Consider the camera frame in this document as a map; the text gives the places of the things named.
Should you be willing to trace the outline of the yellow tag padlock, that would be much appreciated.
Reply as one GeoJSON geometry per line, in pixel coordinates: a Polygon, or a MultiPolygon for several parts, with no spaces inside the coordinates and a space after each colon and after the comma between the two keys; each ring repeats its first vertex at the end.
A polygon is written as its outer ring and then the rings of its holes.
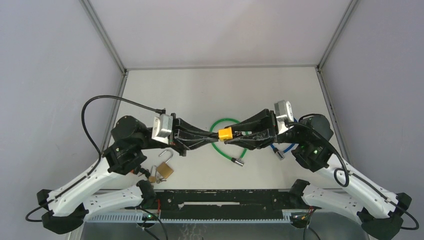
{"type": "Polygon", "coordinates": [[[221,142],[232,140],[243,135],[240,131],[233,130],[231,127],[219,129],[217,134],[218,140],[221,142]]]}

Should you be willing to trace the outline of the green cable lock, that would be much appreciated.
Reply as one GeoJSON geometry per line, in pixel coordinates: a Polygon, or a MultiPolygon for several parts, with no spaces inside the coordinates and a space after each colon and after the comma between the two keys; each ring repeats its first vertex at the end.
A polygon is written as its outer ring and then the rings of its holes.
{"type": "MultiPolygon", "coordinates": [[[[223,122],[231,122],[231,123],[235,123],[238,124],[240,123],[240,121],[234,119],[234,118],[221,118],[217,121],[215,121],[211,127],[209,128],[209,131],[212,132],[214,130],[214,128],[223,122]]],[[[243,157],[245,156],[245,154],[247,153],[248,149],[244,148],[243,151],[241,152],[240,156],[235,158],[235,157],[231,157],[229,155],[227,155],[225,152],[223,152],[215,143],[212,143],[212,147],[214,148],[215,151],[217,151],[221,156],[223,156],[224,158],[226,158],[227,160],[231,161],[232,163],[243,167],[244,166],[244,161],[243,161],[243,157]]]]}

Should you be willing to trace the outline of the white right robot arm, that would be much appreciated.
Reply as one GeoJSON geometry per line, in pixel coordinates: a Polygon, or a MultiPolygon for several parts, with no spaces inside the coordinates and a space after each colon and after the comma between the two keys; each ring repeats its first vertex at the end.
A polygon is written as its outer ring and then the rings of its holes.
{"type": "Polygon", "coordinates": [[[319,188],[297,179],[289,194],[295,208],[304,205],[345,216],[378,240],[391,240],[403,227],[411,197],[379,186],[355,169],[330,143],[330,123],[322,114],[312,113],[294,119],[287,110],[264,109],[240,123],[218,131],[220,141],[248,150],[262,149],[273,143],[295,144],[296,162],[325,179],[335,181],[343,193],[319,188]]]}

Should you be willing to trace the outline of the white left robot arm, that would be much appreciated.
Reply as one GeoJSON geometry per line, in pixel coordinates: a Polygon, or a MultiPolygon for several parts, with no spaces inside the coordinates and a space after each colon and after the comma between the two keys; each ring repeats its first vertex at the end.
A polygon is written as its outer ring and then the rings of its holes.
{"type": "Polygon", "coordinates": [[[219,140],[216,132],[197,128],[174,114],[161,114],[148,127],[133,116],[121,117],[111,130],[113,144],[80,175],[56,190],[42,189],[37,201],[46,212],[45,229],[56,234],[72,232],[90,218],[127,207],[153,207],[157,196],[148,180],[121,190],[98,194],[106,184],[140,170],[143,150],[172,148],[181,156],[219,140]]]}

